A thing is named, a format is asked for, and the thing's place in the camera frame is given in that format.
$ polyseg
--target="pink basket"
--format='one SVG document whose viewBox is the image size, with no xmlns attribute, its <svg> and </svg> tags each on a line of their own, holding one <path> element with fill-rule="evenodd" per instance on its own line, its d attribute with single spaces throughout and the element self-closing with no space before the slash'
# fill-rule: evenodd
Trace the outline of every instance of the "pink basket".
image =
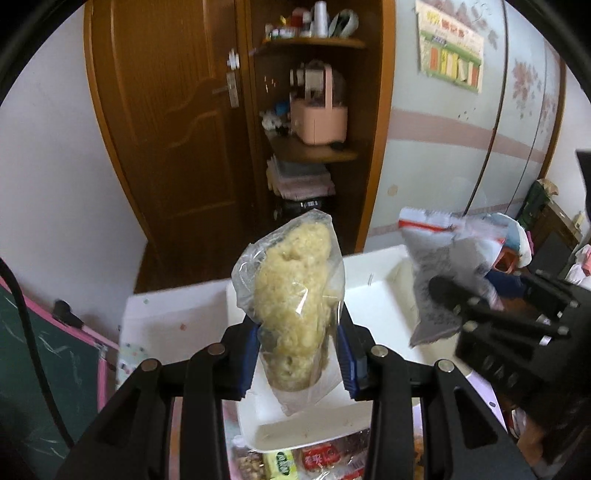
<svg viewBox="0 0 591 480">
<path fill-rule="evenodd" d="M 347 137 L 347 107 L 333 106 L 332 68 L 324 66 L 324 106 L 310 106 L 310 94 L 291 103 L 291 128 L 307 145 L 344 142 Z"/>
</svg>

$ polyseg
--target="pink frame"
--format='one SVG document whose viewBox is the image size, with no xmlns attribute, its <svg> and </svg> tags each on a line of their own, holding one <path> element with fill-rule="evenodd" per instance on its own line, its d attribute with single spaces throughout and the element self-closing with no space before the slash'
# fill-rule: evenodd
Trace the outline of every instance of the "pink frame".
<svg viewBox="0 0 591 480">
<path fill-rule="evenodd" d="M 8 288 L 8 286 L 6 285 L 6 283 L 4 283 L 4 280 L 1 278 L 0 278 L 0 286 L 2 286 L 4 288 L 4 290 L 6 290 L 7 292 L 12 293 L 10 291 L 10 289 Z M 51 323 L 54 327 L 59 328 L 60 330 L 68 333 L 69 335 L 72 335 L 74 338 L 77 338 L 78 340 L 80 340 L 84 343 L 87 343 L 88 345 L 96 345 L 97 343 L 100 343 L 95 338 L 90 336 L 88 333 L 83 332 L 82 330 L 79 330 L 77 328 L 64 325 L 62 322 L 59 322 L 58 320 L 53 318 L 49 313 L 47 313 L 45 310 L 43 310 L 39 305 L 37 305 L 31 299 L 25 297 L 25 303 L 27 304 L 27 307 L 32 312 L 35 312 L 43 320 Z M 101 411 L 101 409 L 105 406 L 105 403 L 106 403 L 107 361 L 105 358 L 99 359 L 98 371 L 96 373 L 96 381 L 97 381 L 96 404 L 98 407 L 98 411 Z"/>
</svg>

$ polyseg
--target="green label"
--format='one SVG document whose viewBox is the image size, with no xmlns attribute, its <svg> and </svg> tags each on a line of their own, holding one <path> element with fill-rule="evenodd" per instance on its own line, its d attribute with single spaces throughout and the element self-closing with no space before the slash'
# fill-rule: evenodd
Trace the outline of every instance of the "green label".
<svg viewBox="0 0 591 480">
<path fill-rule="evenodd" d="M 283 475 L 290 474 L 290 461 L 287 459 L 285 453 L 277 452 L 277 468 Z"/>
</svg>

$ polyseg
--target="poster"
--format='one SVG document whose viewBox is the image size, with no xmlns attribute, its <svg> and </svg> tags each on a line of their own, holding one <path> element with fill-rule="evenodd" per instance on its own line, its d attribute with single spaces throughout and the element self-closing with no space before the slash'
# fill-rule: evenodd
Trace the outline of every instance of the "poster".
<svg viewBox="0 0 591 480">
<path fill-rule="evenodd" d="M 416 7 L 421 72 L 481 93 L 484 38 L 431 5 Z"/>
</svg>

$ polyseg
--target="green chalkboard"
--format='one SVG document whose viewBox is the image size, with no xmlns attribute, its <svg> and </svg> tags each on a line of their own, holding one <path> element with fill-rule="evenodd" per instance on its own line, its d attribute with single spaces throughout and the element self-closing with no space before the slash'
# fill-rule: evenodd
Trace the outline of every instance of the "green chalkboard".
<svg viewBox="0 0 591 480">
<path fill-rule="evenodd" d="M 77 441 L 98 412 L 102 350 L 29 308 L 41 363 L 70 435 Z M 12 295 L 0 286 L 0 423 L 40 480 L 51 480 L 68 454 L 45 404 Z"/>
</svg>

